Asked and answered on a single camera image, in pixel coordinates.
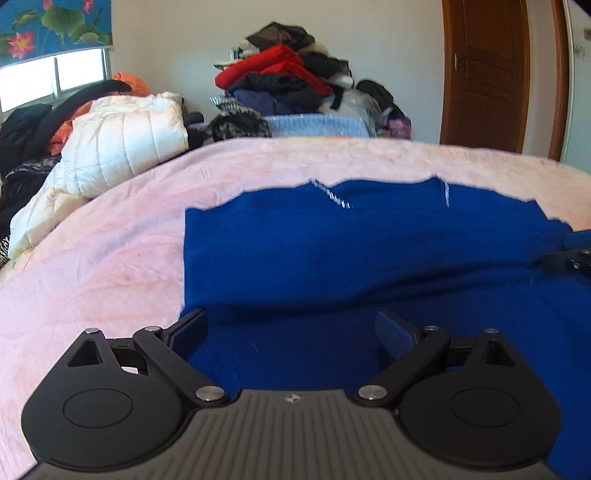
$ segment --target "white puffer jacket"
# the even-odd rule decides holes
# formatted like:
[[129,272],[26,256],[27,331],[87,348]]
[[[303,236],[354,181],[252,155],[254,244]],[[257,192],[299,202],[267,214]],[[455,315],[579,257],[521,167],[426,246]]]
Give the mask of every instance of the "white puffer jacket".
[[108,96],[74,120],[59,162],[10,224],[8,256],[36,247],[74,210],[188,149],[180,97]]

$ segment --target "silver rivet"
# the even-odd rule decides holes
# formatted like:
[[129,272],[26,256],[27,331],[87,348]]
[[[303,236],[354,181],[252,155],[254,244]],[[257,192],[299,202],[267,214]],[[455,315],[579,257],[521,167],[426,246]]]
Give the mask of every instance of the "silver rivet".
[[199,390],[195,392],[195,396],[199,400],[203,401],[217,401],[221,400],[226,392],[222,387],[217,387],[215,385],[208,385],[207,387],[201,387]]
[[380,385],[364,385],[357,394],[365,400],[381,400],[388,395],[388,390]]
[[284,398],[286,402],[291,404],[298,403],[301,400],[301,397],[295,393],[290,393],[288,396]]

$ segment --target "white wall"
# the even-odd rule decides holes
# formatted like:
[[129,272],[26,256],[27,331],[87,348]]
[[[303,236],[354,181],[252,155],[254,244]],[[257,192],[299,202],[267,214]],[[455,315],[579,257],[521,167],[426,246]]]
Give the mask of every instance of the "white wall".
[[591,173],[591,41],[584,37],[584,29],[591,28],[591,18],[572,0],[568,8],[573,44],[582,46],[585,55],[575,57],[573,62],[570,125],[563,163]]
[[528,0],[530,24],[530,104],[523,154],[547,157],[554,125],[556,37],[551,0]]
[[418,141],[438,143],[443,105],[441,0],[113,0],[113,71],[183,95],[216,114],[213,63],[271,21],[301,25],[356,79],[382,83],[408,115]]

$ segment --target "door frame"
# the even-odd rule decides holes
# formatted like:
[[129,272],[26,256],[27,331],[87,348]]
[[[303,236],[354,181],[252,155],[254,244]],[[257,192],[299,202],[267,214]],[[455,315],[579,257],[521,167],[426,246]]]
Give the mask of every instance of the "door frame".
[[556,102],[548,158],[560,161],[569,115],[570,47],[566,11],[563,0],[551,0],[556,35]]
[[[445,74],[443,86],[443,111],[441,113],[441,134],[439,143],[442,145],[449,145],[450,142],[450,125],[452,117],[452,81],[454,68],[454,52],[453,52],[453,38],[452,38],[452,0],[441,0],[443,7],[443,37],[445,43]],[[530,104],[530,25],[528,23],[527,7],[525,0],[519,0],[521,6],[521,16],[523,19],[523,40],[524,40],[524,93],[523,103],[521,105],[521,122],[519,123],[519,137],[517,140],[517,152],[521,153],[523,150],[523,142],[525,141],[525,129],[527,127],[527,110]]]

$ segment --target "pink blanket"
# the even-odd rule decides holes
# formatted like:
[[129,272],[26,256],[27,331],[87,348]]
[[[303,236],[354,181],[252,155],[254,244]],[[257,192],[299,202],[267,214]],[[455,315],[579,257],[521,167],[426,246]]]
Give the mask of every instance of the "pink blanket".
[[538,158],[393,140],[233,140],[188,153],[77,210],[0,285],[0,477],[33,458],[24,403],[86,327],[131,336],[169,326],[183,304],[187,207],[247,190],[347,179],[451,183],[535,199],[550,218],[591,229],[591,176]]

